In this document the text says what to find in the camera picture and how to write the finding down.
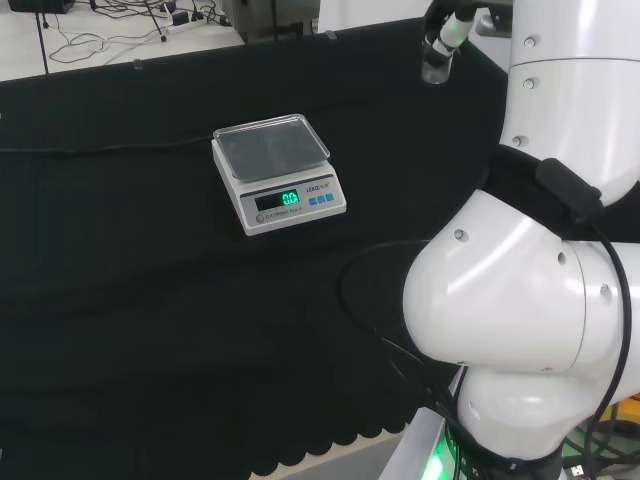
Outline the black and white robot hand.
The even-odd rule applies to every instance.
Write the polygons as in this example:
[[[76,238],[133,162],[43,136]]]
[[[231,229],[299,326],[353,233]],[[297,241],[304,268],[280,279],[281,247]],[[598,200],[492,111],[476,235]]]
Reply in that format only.
[[[487,1],[433,0],[424,15],[424,39],[435,51],[451,56],[471,31],[476,11]]]

